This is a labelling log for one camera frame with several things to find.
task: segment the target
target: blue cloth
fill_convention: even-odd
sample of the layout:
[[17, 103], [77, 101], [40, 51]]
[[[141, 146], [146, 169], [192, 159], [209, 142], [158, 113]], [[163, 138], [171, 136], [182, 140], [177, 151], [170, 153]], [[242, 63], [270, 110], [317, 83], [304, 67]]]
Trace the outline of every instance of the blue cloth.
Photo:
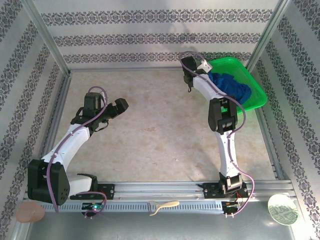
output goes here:
[[208, 76], [210, 80], [227, 95], [232, 95], [235, 97], [241, 105], [244, 104], [251, 96], [251, 89], [248, 85], [239, 83], [234, 80], [234, 76], [224, 73], [220, 75], [219, 73], [209, 72]]

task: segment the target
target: patterned wallpaper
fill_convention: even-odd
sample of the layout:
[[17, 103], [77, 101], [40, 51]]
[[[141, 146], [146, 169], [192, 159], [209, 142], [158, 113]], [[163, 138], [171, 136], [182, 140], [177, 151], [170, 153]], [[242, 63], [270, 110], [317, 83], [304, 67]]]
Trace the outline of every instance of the patterned wallpaper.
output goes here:
[[252, 71], [268, 97], [268, 132], [312, 239], [320, 239], [319, 13], [319, 1], [292, 1]]
[[278, 0], [36, 0], [71, 69], [176, 67], [184, 51], [246, 63]]
[[56, 107], [62, 72], [19, 0], [0, 2], [0, 240], [10, 237]]

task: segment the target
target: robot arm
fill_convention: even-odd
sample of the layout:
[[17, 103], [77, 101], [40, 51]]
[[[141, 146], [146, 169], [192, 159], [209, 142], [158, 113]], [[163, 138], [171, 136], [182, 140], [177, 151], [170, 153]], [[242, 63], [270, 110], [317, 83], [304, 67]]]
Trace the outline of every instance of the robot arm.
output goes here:
[[181, 59], [181, 61], [189, 69], [195, 71], [205, 79], [195, 76], [186, 69], [183, 69], [184, 81], [189, 86], [189, 92], [191, 91], [191, 88], [194, 87], [207, 101], [209, 101], [208, 123], [210, 129], [217, 138], [220, 152], [220, 190], [223, 194], [239, 190], [243, 186], [243, 181], [241, 174], [233, 165], [234, 163], [238, 166], [235, 149], [235, 135], [232, 134], [230, 136], [230, 133], [235, 130], [238, 121], [237, 106], [234, 102], [223, 97], [223, 95], [226, 94], [219, 90], [209, 79], [207, 72], [210, 71], [211, 68], [208, 67], [206, 62], [202, 62], [197, 68], [196, 62], [191, 56], [185, 57]]
[[47, 185], [46, 171], [52, 155], [62, 141], [65, 142], [56, 153], [50, 169], [51, 187], [57, 205], [65, 203], [69, 196], [81, 192], [97, 191], [98, 180], [96, 176], [84, 173], [69, 175], [66, 174], [67, 168], [79, 148], [94, 132], [103, 129], [97, 130], [100, 123], [109, 124], [110, 119], [114, 119], [127, 110], [129, 107], [127, 101], [119, 98], [115, 100], [115, 106], [112, 103], [108, 104], [104, 112], [96, 120], [78, 129], [67, 140], [65, 138], [102, 110], [101, 101], [103, 99], [100, 93], [88, 92], [84, 98], [84, 107], [78, 110], [61, 141], [41, 160], [34, 159], [29, 163], [27, 187], [29, 199], [52, 203]]

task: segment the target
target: beige floor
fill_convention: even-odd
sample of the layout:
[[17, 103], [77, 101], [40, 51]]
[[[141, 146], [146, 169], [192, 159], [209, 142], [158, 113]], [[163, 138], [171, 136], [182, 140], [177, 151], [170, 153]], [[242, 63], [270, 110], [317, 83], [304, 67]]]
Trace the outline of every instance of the beige floor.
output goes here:
[[[74, 73], [56, 142], [67, 131], [91, 86], [107, 90], [109, 101], [125, 98], [128, 110], [94, 133], [71, 161], [69, 173], [99, 181], [209, 181], [219, 179], [217, 140], [208, 126], [209, 103], [188, 93], [182, 71]], [[274, 174], [255, 111], [235, 136], [240, 168], [256, 180]]]

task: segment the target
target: green plastic tray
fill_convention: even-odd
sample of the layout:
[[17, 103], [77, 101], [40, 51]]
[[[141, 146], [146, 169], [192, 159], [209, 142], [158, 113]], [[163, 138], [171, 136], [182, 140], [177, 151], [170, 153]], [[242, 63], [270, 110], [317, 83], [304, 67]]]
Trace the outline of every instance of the green plastic tray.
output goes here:
[[[267, 96], [265, 92], [238, 59], [223, 57], [208, 61], [208, 63], [212, 66], [212, 73], [233, 75], [237, 82], [247, 84], [251, 88], [250, 98], [242, 105], [246, 112], [266, 104]], [[242, 113], [240, 107], [237, 107], [236, 111], [238, 114]]]

